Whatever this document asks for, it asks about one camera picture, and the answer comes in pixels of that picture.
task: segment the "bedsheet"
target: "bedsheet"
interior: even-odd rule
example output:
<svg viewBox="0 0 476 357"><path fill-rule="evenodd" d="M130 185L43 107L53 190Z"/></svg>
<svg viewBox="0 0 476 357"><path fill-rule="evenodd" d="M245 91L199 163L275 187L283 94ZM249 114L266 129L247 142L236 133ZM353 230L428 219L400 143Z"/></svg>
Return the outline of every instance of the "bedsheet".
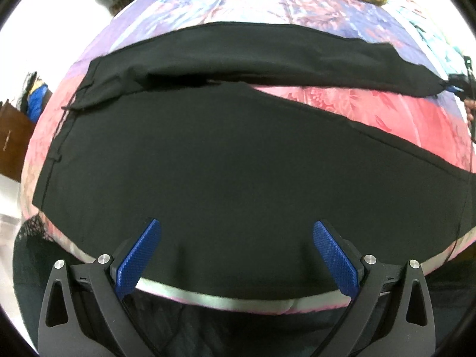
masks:
<svg viewBox="0 0 476 357"><path fill-rule="evenodd" d="M29 144L21 182L21 208L25 219L38 213L32 205L36 182L49 145L60 127L63 110L82 81L92 59L116 49L161 35L179 28L216 21L297 24L342 37L361 38L368 42L390 42L400 56L412 63L422 64L437 73L425 52L403 26L381 7L358 0L136 0L106 27L71 66L54 92L42 114ZM378 91L333 87L256 87L272 95L298 101L309 106L344 115L351 120L377 127L426 149L447 162L469 170L470 139L455 97L444 92L432 98L413 98ZM78 259L93 259L68 240L46 216L45 237L63 246ZM475 232L462 238L453 256L470 245ZM452 245L425 267L426 272L439 267L452 250ZM151 291L147 281L140 288ZM180 292L167 291L180 298ZM320 309L347 304L346 297L334 294L320 297ZM289 312L292 304L285 303ZM316 303L303 309L316 309Z"/></svg>

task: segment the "blue textured pad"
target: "blue textured pad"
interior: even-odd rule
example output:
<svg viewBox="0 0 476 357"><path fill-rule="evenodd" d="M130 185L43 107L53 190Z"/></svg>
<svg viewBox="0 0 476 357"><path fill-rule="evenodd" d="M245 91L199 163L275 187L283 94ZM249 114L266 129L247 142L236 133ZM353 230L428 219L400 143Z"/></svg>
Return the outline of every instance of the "blue textured pad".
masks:
<svg viewBox="0 0 476 357"><path fill-rule="evenodd" d="M119 299L134 291L160 242L160 234L160 223L153 220L118 267L115 291Z"/></svg>
<svg viewBox="0 0 476 357"><path fill-rule="evenodd" d="M357 270L344 251L320 221L314 224L312 238L340 292L354 299L359 291Z"/></svg>

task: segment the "metal screw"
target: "metal screw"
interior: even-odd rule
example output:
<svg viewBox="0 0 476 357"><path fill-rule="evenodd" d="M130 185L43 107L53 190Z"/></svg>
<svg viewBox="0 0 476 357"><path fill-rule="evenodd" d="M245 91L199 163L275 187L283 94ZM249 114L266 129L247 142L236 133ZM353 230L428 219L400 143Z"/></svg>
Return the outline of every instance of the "metal screw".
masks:
<svg viewBox="0 0 476 357"><path fill-rule="evenodd" d="M103 254L100 257L98 257L99 264L106 264L110 260L111 260L111 257L108 254Z"/></svg>
<svg viewBox="0 0 476 357"><path fill-rule="evenodd" d="M64 266L64 260L63 259L60 259L60 260L57 260L56 263L55 263L55 268L56 269L60 269L60 268L63 268Z"/></svg>
<svg viewBox="0 0 476 357"><path fill-rule="evenodd" d="M419 268L420 267L420 263L418 263L416 260L410 260L410 266L411 268Z"/></svg>
<svg viewBox="0 0 476 357"><path fill-rule="evenodd" d="M377 262L377 259L373 255L365 255L364 260L367 264L375 264Z"/></svg>

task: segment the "white floor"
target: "white floor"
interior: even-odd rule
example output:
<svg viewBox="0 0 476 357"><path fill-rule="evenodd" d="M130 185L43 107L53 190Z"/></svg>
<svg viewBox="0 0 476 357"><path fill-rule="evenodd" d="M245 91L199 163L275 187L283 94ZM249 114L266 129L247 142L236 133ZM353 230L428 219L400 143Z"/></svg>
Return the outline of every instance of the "white floor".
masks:
<svg viewBox="0 0 476 357"><path fill-rule="evenodd" d="M20 229L20 221L0 215L0 305L18 332L33 346L23 324L17 299L13 291L13 243Z"/></svg>

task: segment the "black fabric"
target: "black fabric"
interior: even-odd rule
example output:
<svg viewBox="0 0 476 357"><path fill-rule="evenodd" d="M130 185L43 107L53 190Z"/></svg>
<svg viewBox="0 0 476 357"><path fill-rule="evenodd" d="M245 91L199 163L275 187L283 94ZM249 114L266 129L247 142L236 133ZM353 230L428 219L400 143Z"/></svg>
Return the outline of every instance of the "black fabric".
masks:
<svg viewBox="0 0 476 357"><path fill-rule="evenodd" d="M91 64L37 183L34 205L88 254L113 252L153 217L163 237L143 277L287 299L336 289L312 244L319 219L391 264L427 260L475 226L468 172L245 83L152 78L173 64L162 39Z"/></svg>
<svg viewBox="0 0 476 357"><path fill-rule="evenodd" d="M33 224L40 227L40 219ZM41 303L54 262L77 261L58 244L31 234L25 223L14 249L14 287L26 328L37 346ZM470 307L476 294L474 256L458 258L427 276L440 344ZM356 349L370 342L383 313L382 297ZM188 306L135 291L125 297L134 322L163 357L309 357L341 317L344 309L318 313L259 316Z"/></svg>
<svg viewBox="0 0 476 357"><path fill-rule="evenodd" d="M439 94L447 86L426 67L404 61L388 43L371 44L296 25L218 22L170 32L95 59L78 89L82 100L72 108L177 80L198 84L207 79L365 88L416 97Z"/></svg>

